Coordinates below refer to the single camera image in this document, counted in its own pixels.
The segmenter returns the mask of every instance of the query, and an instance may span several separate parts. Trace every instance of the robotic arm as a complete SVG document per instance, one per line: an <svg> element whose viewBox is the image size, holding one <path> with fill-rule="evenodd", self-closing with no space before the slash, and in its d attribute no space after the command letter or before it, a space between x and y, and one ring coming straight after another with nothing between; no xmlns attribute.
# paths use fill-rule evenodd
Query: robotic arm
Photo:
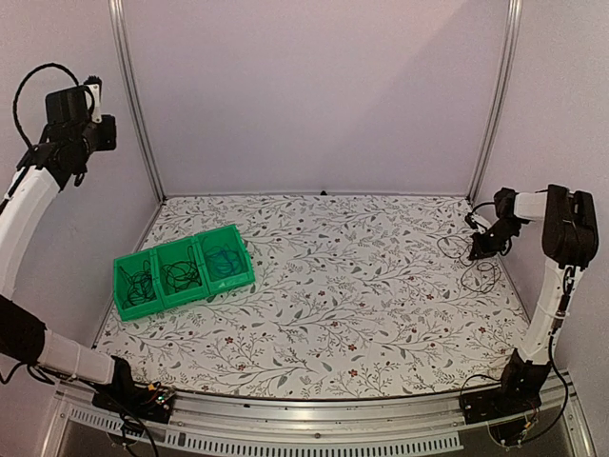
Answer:
<svg viewBox="0 0 609 457"><path fill-rule="evenodd" d="M545 277L531 325L503 370L501 386L461 397L468 424L540 406L540 389L552 368L551 355L569 302L599 248L594 202L587 192L571 193L554 185L538 193L501 189L495 194L494 206L498 221L486 232L472 235L469 259L507 252L522 225L542 221ZM476 226L471 216L466 222Z"/></svg>
<svg viewBox="0 0 609 457"><path fill-rule="evenodd" d="M56 64L41 68L46 67L63 69ZM36 145L30 144L15 119L29 148L0 203L0 353L21 365L86 382L98 391L93 400L97 407L166 423L172 389L136 386L125 360L54 333L12 302L17 271L47 207L72 175L75 186L80 186L96 150L116 148L114 117L101 114L101 88L102 81L91 76L84 85L47 95L48 123Z"/></svg>

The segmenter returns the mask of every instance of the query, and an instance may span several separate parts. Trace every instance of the white wall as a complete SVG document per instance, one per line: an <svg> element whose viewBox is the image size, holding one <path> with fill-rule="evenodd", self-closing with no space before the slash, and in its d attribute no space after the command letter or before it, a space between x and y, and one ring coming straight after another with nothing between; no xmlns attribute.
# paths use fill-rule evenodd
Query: white wall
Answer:
<svg viewBox="0 0 609 457"><path fill-rule="evenodd" d="M524 2L507 100L481 201L502 186L584 189L595 198L600 250L571 306L558 356L568 366L599 455L609 455L609 3ZM540 228L506 257L529 309L541 284Z"/></svg>
<svg viewBox="0 0 609 457"><path fill-rule="evenodd" d="M14 301L50 328L91 344L110 296L112 259L135 247L155 203L131 124L112 40L107 2L0 2L0 189L25 151L12 125L13 94L26 73L49 61L104 81L104 112L116 116L118 148L96 153L79 189L70 184L36 230L19 272ZM20 117L34 141L45 124L44 97L71 82L45 70L26 86ZM7 374L13 361L0 356ZM0 455L36 455L53 389L20 372L0 386Z"/></svg>
<svg viewBox="0 0 609 457"><path fill-rule="evenodd" d="M507 1L125 2L169 194L466 194Z"/></svg>

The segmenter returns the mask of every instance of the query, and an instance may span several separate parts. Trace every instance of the floral pattern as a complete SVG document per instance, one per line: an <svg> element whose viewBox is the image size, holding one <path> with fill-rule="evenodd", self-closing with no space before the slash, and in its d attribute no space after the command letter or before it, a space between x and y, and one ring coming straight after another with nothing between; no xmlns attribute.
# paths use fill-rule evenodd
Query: floral pattern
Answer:
<svg viewBox="0 0 609 457"><path fill-rule="evenodd" d="M469 210L448 197L172 198L145 248L237 224L256 282L132 322L114 310L97 347L140 381L256 397L410 395L497 376L527 323L501 274L467 286L493 280L459 259Z"/></svg>

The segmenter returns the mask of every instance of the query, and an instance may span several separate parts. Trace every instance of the floral tablecloth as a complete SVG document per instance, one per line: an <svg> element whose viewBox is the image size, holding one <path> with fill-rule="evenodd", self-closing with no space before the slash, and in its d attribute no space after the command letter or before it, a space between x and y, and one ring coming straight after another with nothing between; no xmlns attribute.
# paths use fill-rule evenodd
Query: floral tablecloth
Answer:
<svg viewBox="0 0 609 457"><path fill-rule="evenodd" d="M463 261L468 211L448 197L169 199L145 248L237 224L256 282L133 322L114 309L97 347L141 381L256 397L409 395L499 375L527 322L502 274L487 291Z"/></svg>

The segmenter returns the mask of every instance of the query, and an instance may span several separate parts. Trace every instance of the green plastic tray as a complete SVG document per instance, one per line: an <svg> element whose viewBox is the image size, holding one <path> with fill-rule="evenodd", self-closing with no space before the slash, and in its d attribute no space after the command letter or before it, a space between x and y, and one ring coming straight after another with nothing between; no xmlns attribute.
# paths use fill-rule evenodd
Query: green plastic tray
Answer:
<svg viewBox="0 0 609 457"><path fill-rule="evenodd" d="M204 274L201 272L201 261L194 246L192 237L157 246L155 249L159 271L163 302L166 309L179 307L209 296L209 289ZM190 264L195 267L192 281L178 283L186 289L176 290L172 275L192 272Z"/></svg>
<svg viewBox="0 0 609 457"><path fill-rule="evenodd" d="M152 276L152 292L154 298L149 302L133 305L129 299L129 277L149 270ZM114 302L118 313L124 321L139 319L153 312L163 310L163 298L159 288L156 253L152 249L136 252L114 260Z"/></svg>
<svg viewBox="0 0 609 457"><path fill-rule="evenodd" d="M236 226L205 231L194 236L203 274L212 295L253 283L254 270Z"/></svg>

